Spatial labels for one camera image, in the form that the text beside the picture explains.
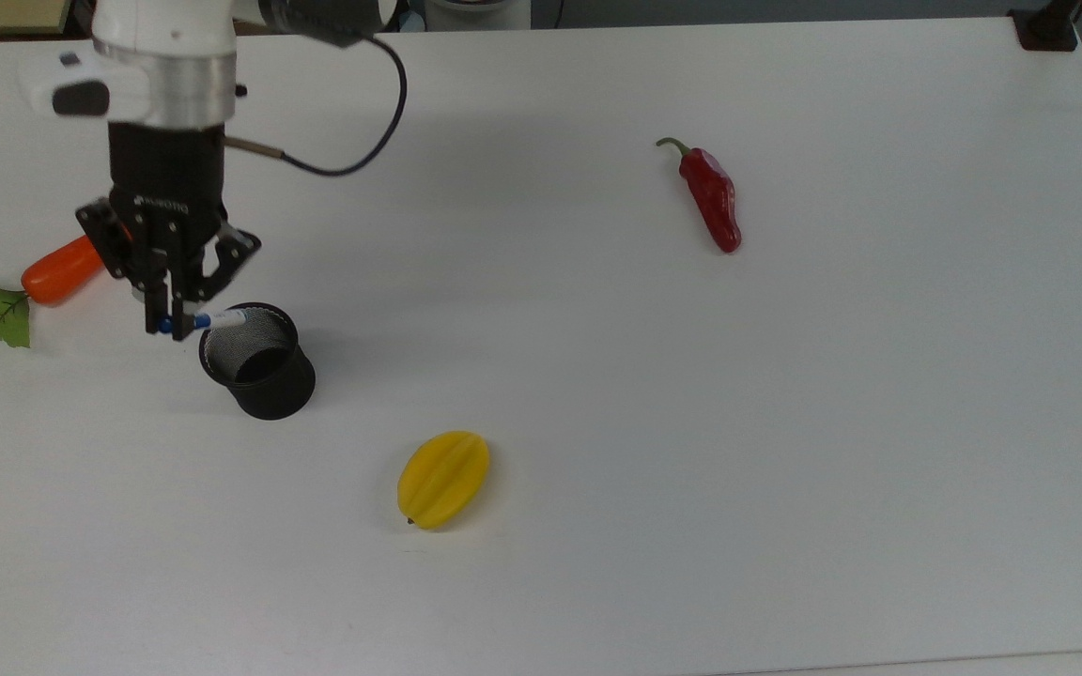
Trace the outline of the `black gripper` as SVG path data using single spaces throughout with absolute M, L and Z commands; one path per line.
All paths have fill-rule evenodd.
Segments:
M 74 218 L 104 269 L 128 281 L 145 305 L 146 332 L 183 341 L 199 329 L 207 303 L 262 247 L 254 234 L 222 223 L 224 127 L 167 130 L 115 121 L 108 145 L 113 206 L 98 198 Z M 147 246 L 144 226 L 132 225 L 137 211 L 172 265 L 171 316 L 166 255 Z

